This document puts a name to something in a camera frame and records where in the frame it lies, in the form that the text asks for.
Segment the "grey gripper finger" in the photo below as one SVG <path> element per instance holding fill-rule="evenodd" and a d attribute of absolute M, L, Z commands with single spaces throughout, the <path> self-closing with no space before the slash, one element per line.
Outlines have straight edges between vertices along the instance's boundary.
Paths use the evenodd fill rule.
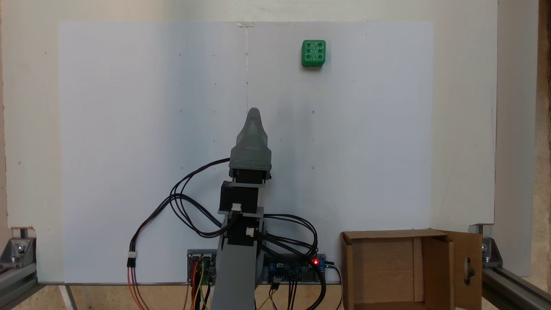
<path fill-rule="evenodd" d="M 264 130 L 262 118 L 258 108 L 248 110 L 243 128 L 237 135 L 237 145 L 243 141 L 249 142 L 258 140 L 263 145 L 268 145 L 268 136 Z"/>

